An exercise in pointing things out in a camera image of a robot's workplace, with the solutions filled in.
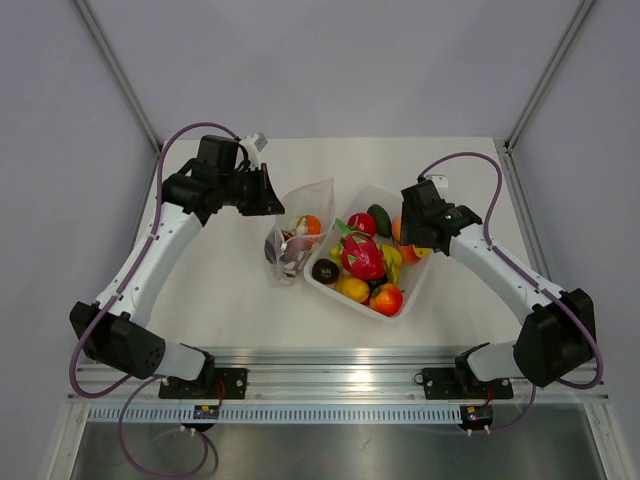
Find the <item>orange pumpkin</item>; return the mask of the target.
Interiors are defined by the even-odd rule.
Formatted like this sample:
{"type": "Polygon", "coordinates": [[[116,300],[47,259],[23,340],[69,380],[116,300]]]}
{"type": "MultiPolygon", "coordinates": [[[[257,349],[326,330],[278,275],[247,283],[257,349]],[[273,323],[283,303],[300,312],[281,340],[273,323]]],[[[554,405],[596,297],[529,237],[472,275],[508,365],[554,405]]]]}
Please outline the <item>orange pumpkin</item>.
{"type": "Polygon", "coordinates": [[[314,215],[304,215],[298,220],[296,233],[299,235],[319,235],[322,232],[321,221],[314,215]]]}

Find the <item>dark red plum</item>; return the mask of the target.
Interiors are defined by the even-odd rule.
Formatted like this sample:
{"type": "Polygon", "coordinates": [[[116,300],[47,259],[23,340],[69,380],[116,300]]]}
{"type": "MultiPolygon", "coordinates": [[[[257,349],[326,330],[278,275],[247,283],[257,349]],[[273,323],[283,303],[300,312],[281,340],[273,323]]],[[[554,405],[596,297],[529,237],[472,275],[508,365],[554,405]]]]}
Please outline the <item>dark red plum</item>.
{"type": "Polygon", "coordinates": [[[271,265],[276,265],[286,247],[286,241],[279,229],[271,230],[264,241],[264,256],[271,265]]]}

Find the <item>purple eggplant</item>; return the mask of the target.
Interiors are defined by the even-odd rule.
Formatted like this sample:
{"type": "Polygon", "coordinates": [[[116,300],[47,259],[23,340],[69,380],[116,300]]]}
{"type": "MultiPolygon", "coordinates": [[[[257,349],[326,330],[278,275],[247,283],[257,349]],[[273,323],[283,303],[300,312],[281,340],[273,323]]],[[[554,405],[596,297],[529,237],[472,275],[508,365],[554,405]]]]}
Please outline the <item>purple eggplant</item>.
{"type": "Polygon", "coordinates": [[[314,235],[294,236],[287,239],[283,248],[283,259],[289,261],[301,261],[310,255],[310,252],[321,243],[321,239],[314,235]]]}

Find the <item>clear zip top bag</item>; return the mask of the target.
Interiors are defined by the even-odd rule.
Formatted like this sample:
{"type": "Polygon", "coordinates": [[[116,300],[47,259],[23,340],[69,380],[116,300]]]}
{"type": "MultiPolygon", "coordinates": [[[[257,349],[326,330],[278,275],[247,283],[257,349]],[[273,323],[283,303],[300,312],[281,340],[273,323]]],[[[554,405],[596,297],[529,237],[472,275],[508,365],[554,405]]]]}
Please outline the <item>clear zip top bag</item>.
{"type": "MultiPolygon", "coordinates": [[[[296,233],[299,218],[304,215],[314,215],[322,224],[322,232],[314,236],[318,236],[322,243],[334,220],[334,180],[329,178],[298,187],[283,197],[282,204],[286,212],[283,215],[276,216],[271,230],[281,230],[285,241],[294,236],[301,236],[296,233]]],[[[305,264],[321,243],[310,252],[308,257],[301,261],[287,262],[283,259],[283,253],[276,265],[269,264],[265,259],[269,282],[274,286],[285,286],[293,283],[302,275],[305,264]]]]}

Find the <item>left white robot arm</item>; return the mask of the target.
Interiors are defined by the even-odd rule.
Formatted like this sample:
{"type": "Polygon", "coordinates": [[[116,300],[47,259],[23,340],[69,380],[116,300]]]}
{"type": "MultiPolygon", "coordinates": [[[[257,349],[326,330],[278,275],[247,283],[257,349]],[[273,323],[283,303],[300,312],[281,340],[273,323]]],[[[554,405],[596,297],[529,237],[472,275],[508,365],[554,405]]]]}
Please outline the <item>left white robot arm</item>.
{"type": "Polygon", "coordinates": [[[215,359],[148,330],[156,300],[177,260],[211,216],[226,206],[246,217],[284,213],[260,153],[266,137],[205,135],[197,154],[157,179],[154,216],[115,278],[90,304],[78,302],[70,322],[85,355],[127,379],[164,377],[195,398],[215,388],[215,359]]]}

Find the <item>orange peach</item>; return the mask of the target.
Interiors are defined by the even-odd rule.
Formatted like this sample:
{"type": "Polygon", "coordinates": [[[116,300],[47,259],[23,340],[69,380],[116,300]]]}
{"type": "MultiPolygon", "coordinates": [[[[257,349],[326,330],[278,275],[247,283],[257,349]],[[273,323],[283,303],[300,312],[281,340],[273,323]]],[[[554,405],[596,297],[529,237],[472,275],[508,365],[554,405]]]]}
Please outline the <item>orange peach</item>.
{"type": "Polygon", "coordinates": [[[398,244],[401,243],[401,221],[402,218],[400,216],[397,216],[391,223],[392,238],[398,244]]]}
{"type": "Polygon", "coordinates": [[[412,245],[399,245],[397,250],[400,252],[404,264],[415,265],[421,260],[412,245]]]}

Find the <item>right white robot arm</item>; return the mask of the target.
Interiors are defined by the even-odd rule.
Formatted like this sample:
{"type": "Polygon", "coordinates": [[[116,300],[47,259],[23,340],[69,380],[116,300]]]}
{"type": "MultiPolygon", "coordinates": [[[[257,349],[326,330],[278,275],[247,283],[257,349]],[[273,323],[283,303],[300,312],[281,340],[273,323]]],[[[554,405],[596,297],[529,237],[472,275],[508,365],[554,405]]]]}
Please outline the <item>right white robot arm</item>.
{"type": "Polygon", "coordinates": [[[596,363],[595,377],[582,387],[601,381],[594,305],[584,290],[567,291],[524,265],[491,238],[485,220],[464,205],[445,201],[432,181],[420,179],[401,195],[402,241],[466,267],[520,324],[516,339],[484,343],[456,357],[453,380],[460,393],[476,396],[489,382],[508,377],[546,387],[589,361],[596,363]]]}

